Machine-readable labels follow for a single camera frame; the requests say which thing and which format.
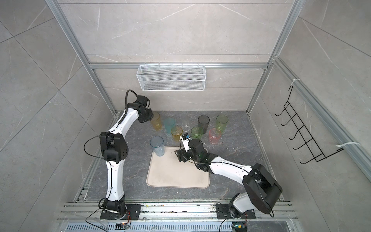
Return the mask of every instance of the rubber mat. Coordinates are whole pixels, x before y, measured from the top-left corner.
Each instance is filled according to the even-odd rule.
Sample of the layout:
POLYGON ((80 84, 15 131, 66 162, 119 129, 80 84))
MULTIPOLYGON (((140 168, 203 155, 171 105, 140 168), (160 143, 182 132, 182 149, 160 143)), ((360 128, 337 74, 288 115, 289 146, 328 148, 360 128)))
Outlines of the rubber mat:
POLYGON ((193 163, 179 162, 174 153, 178 149, 179 147, 165 147, 165 154, 161 157, 152 152, 147 185, 198 189, 209 187, 209 173, 198 170, 193 163))

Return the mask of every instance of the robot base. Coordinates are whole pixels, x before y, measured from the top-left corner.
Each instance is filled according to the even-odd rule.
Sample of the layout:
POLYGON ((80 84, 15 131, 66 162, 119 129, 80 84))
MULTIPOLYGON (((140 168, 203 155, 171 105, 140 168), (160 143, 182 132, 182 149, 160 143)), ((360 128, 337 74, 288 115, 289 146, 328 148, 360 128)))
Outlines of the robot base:
POLYGON ((125 205, 126 206, 126 211, 124 216, 118 215, 117 213, 112 213, 108 210, 103 210, 101 213, 100 219, 107 219, 107 220, 127 220, 129 216, 129 211, 130 211, 130 219, 131 220, 138 220, 139 219, 139 214, 140 214, 140 209, 142 205, 125 205))
MULTIPOLYGON (((229 212, 229 206, 228 204, 216 204, 216 216, 218 219, 227 219, 230 217, 233 217, 233 215, 229 212)), ((247 210, 245 212, 247 214, 247 219, 256 219, 255 211, 247 210)), ((240 219, 246 219, 246 214, 243 213, 240 219)))

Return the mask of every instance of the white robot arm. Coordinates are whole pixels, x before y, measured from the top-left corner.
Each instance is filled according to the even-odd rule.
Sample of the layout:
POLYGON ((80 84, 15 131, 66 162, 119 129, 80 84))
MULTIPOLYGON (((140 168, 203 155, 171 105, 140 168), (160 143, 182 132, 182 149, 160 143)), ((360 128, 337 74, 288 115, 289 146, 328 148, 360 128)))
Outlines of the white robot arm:
MULTIPOLYGON (((137 100, 127 103, 127 95, 130 91, 133 92, 128 90, 126 93, 125 113, 108 132, 102 132, 99 136, 102 156, 106 160, 108 171, 108 188, 102 207, 105 211, 114 214, 113 218, 116 219, 122 218, 126 213, 122 185, 123 165, 129 152, 125 141, 126 133, 135 120, 146 122, 153 117, 152 110, 148 108, 150 101, 145 96, 133 92, 137 100)), ((229 203, 229 212, 232 216, 240 217, 251 209, 258 209, 266 214, 272 211, 282 193, 282 188, 262 165, 247 166, 227 161, 208 153, 199 139, 191 140, 188 134, 181 136, 181 142, 184 148, 175 151, 179 161, 193 160, 198 169, 225 176, 245 187, 246 193, 236 194, 229 203)))

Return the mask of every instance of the wall hook rack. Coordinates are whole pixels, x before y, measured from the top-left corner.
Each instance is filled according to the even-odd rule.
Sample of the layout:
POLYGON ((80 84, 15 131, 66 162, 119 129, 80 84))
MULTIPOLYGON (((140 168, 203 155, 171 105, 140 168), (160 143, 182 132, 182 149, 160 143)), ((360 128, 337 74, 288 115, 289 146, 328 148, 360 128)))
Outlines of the wall hook rack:
POLYGON ((335 155, 336 153, 341 152, 342 150, 344 150, 343 148, 340 148, 340 149, 336 150, 336 152, 334 152, 334 153, 332 153, 331 155, 328 155, 328 156, 326 156, 326 155, 323 153, 323 151, 321 150, 321 148, 320 148, 319 145, 317 144, 316 140, 313 138, 311 132, 308 130, 308 128, 306 127, 306 125, 305 125, 305 124, 303 123, 303 121, 301 120, 300 116, 297 114, 297 112, 295 111, 295 109, 292 107, 292 105, 291 105, 290 102, 289 102, 289 100, 290 100, 290 96, 291 96, 291 92, 292 92, 292 88, 293 88, 293 87, 290 86, 290 88, 289 88, 290 94, 289 94, 289 97, 287 98, 287 101, 286 101, 285 104, 283 105, 283 111, 282 111, 279 115, 276 114, 276 116, 280 116, 283 112, 286 111, 286 113, 290 116, 290 120, 289 120, 287 123, 285 123, 285 124, 281 124, 281 126, 286 126, 290 121, 292 121, 292 122, 294 123, 296 129, 297 129, 297 131, 296 131, 294 137, 293 137, 293 138, 290 138, 290 137, 289 137, 289 139, 290 139, 290 140, 295 139, 296 135, 299 133, 300 136, 301 136, 301 138, 304 140, 304 144, 303 144, 303 145, 301 145, 301 146, 298 147, 298 148, 293 148, 293 149, 294 149, 294 150, 298 150, 298 149, 300 149, 300 148, 302 148, 303 146, 306 145, 307 148, 309 149, 310 153, 312 154, 312 156, 313 156, 312 159, 308 160, 307 162, 304 162, 304 163, 300 162, 300 163, 301 163, 301 164, 306 164, 306 163, 308 163, 308 162, 310 162, 310 161, 312 161, 312 160, 315 160, 315 161, 319 162, 319 161, 321 161, 321 160, 324 160, 324 159, 326 159, 326 158, 328 158, 328 157, 330 157, 330 156, 332 156, 332 155, 335 155), (289 106, 292 108, 292 110, 293 110, 294 113, 295 113, 293 116, 291 116, 290 113, 289 113, 289 111, 287 111, 287 107, 289 107, 289 106), (300 128, 297 126, 297 124, 296 124, 295 121, 293 120, 294 117, 297 117, 297 118, 300 120, 300 122, 303 124, 300 128), (308 134, 310 135, 310 139, 307 140, 307 141, 305 140, 305 138, 304 138, 302 132, 300 131, 300 130, 303 129, 303 128, 304 128, 305 130, 307 130, 308 134), (319 151, 320 151, 320 154, 317 155, 317 156, 315 156, 315 155, 313 154, 311 148, 308 146, 308 143, 309 143, 310 141, 312 141, 312 140, 314 141, 314 143, 316 144, 316 146, 318 147, 318 149, 319 149, 319 151))

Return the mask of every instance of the wire mesh basket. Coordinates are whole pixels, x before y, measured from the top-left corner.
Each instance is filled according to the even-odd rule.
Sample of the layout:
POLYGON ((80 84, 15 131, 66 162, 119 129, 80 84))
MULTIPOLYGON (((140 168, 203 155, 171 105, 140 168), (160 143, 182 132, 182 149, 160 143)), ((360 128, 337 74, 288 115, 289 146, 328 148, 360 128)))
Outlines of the wire mesh basket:
POLYGON ((204 90, 205 65, 140 65, 137 78, 143 91, 204 90))

